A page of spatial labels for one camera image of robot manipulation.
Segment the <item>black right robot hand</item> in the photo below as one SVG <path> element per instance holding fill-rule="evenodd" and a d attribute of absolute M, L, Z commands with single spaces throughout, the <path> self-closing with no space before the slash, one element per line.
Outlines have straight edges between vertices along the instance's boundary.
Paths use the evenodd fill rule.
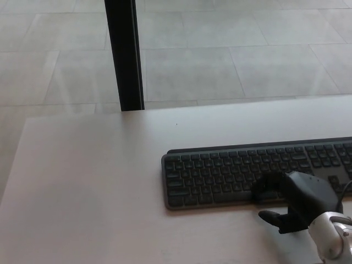
<path fill-rule="evenodd" d="M 264 173 L 252 184 L 251 191 L 255 200 L 267 192 L 283 195 L 288 205 L 286 214 L 268 210 L 258 213 L 262 220 L 277 227 L 280 234 L 305 230 L 323 213 L 343 213 L 343 206 L 330 183 L 310 174 Z"/>

